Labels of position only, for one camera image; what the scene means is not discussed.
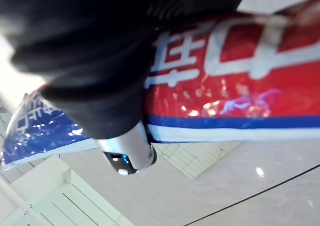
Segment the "right robot hand black cloth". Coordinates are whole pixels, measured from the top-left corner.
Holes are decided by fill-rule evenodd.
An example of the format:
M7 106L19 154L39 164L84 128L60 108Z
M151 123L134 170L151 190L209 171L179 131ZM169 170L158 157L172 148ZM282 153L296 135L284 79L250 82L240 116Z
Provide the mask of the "right robot hand black cloth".
M11 63L41 76L43 98L95 139L112 167L156 162L143 124L144 82L160 31L242 0L0 0Z

